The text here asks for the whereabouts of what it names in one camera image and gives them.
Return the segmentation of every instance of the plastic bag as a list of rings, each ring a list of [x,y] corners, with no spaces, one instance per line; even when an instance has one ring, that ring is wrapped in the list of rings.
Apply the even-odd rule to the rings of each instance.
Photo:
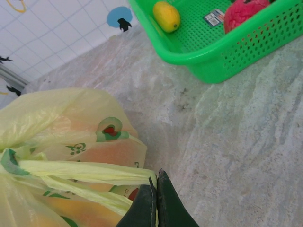
[[[141,169],[146,146],[105,91],[22,95],[0,123],[2,226],[114,227],[138,185],[156,185]]]

